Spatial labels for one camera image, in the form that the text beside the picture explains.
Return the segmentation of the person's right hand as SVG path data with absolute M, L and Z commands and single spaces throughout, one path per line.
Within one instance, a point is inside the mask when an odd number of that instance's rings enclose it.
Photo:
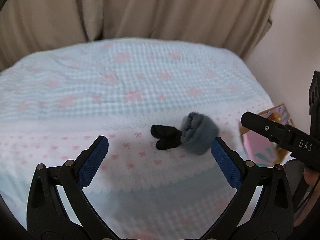
M 306 205 L 304 206 L 300 214 L 302 220 L 306 219 L 307 215 L 310 213 L 313 206 L 317 202 L 317 199 L 319 198 L 319 172 L 312 171 L 309 168 L 305 168 L 304 178 L 305 181 L 312 186 L 314 192 L 312 196 L 309 198 L 309 200 L 306 202 Z

